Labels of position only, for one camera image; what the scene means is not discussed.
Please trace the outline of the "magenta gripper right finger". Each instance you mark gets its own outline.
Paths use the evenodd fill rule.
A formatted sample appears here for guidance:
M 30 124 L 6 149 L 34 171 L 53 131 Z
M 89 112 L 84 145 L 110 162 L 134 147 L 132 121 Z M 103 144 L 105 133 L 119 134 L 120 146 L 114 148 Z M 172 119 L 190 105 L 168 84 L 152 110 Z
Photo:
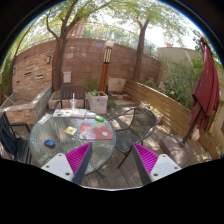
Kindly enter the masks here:
M 132 145 L 132 153 L 143 185 L 181 170 L 168 155 L 158 155 L 137 143 Z

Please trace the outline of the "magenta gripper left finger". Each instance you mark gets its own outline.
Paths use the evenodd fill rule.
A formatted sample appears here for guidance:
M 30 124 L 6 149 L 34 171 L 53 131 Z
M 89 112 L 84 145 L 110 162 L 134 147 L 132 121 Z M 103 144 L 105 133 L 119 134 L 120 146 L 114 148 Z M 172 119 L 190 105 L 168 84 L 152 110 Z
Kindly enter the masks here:
M 42 169 L 80 185 L 92 152 L 92 143 L 87 143 L 67 154 L 58 153 L 43 165 Z

